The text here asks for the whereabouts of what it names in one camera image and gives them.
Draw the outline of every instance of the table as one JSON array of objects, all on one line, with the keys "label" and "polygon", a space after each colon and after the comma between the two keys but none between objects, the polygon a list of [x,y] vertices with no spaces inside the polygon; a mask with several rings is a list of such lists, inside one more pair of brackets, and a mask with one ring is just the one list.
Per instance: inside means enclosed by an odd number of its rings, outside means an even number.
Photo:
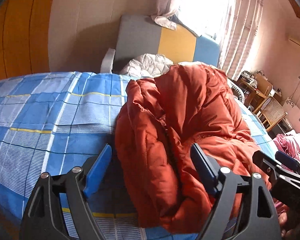
[{"label": "table", "polygon": [[240,85],[240,84],[244,84],[250,90],[250,93],[249,93],[248,97],[244,101],[244,105],[246,107],[248,107],[250,105],[252,99],[255,96],[259,96],[259,97],[262,97],[264,99],[267,98],[267,96],[265,94],[263,94],[259,89],[251,86],[249,83],[245,82],[244,80],[242,80],[242,79],[238,80],[238,85]]}]

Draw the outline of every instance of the wall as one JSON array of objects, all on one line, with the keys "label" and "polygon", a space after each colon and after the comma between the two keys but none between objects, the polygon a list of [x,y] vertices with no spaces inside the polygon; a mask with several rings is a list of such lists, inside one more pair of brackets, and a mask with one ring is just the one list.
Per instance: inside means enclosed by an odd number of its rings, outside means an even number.
[{"label": "wall", "polygon": [[52,0],[5,0],[0,7],[0,80],[49,71]]},{"label": "wall", "polygon": [[[263,70],[274,87],[282,89],[283,101],[296,90],[300,76],[300,19],[289,0],[264,0],[260,27],[247,60],[251,72]],[[287,119],[300,132],[300,111],[288,112]]]},{"label": "wall", "polygon": [[115,48],[122,14],[150,15],[156,0],[53,0],[49,27],[51,71],[99,72]]}]

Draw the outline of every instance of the metal screw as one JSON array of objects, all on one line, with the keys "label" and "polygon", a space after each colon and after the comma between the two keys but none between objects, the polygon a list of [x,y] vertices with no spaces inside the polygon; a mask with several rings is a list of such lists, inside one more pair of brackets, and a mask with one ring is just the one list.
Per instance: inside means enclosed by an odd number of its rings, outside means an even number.
[{"label": "metal screw", "polygon": [[81,169],[81,167],[79,167],[79,166],[76,166],[76,167],[74,167],[74,168],[72,169],[72,172],[73,172],[73,173],[79,173],[80,171],[82,171],[82,169]]},{"label": "metal screw", "polygon": [[255,177],[256,179],[261,179],[261,175],[257,172],[253,173],[253,177]]},{"label": "metal screw", "polygon": [[46,179],[47,177],[49,177],[49,173],[44,172],[44,173],[42,173],[42,174],[40,175],[40,177],[41,177],[42,179]]},{"label": "metal screw", "polygon": [[221,167],[220,170],[221,170],[221,172],[224,173],[224,174],[228,174],[228,173],[230,173],[230,171],[231,171],[228,167]]}]

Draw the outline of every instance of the bed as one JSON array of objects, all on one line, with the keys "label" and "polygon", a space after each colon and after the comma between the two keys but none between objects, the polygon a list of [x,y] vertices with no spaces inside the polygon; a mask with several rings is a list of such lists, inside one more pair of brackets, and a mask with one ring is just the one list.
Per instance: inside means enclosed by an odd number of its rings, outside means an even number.
[{"label": "bed", "polygon": [[[124,44],[122,35],[121,26],[114,65],[134,57],[133,53],[125,56],[120,52]],[[143,51],[137,49],[134,53],[140,55]],[[91,155],[98,155],[105,144],[114,149],[116,117],[126,102],[125,88],[130,79],[111,73],[67,72],[0,81],[0,213],[16,228],[42,172],[63,174],[82,165]],[[238,100],[237,103],[256,143],[274,158],[277,148],[264,127],[243,103]],[[68,232],[78,238],[65,195],[61,195],[61,203]],[[137,227],[137,214],[124,186],[115,150],[89,205],[106,239],[196,237],[195,234],[172,236],[160,227]]]}]

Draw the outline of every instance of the human hand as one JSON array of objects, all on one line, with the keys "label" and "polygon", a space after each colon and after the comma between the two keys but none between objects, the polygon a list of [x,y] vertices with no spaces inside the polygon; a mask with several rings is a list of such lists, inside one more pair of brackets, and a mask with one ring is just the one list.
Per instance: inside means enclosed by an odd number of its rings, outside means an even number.
[{"label": "human hand", "polygon": [[300,212],[288,210],[279,216],[281,237],[284,240],[300,240]]}]

